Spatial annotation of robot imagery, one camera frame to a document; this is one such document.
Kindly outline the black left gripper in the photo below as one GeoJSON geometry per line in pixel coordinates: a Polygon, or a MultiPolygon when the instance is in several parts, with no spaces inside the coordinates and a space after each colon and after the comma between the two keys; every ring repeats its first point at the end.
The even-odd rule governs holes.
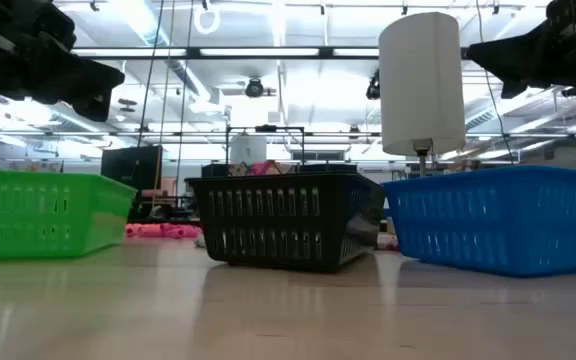
{"type": "Polygon", "coordinates": [[[109,116],[120,70],[71,54],[75,24],[51,1],[0,1],[0,95],[70,103],[94,122],[109,116]]]}

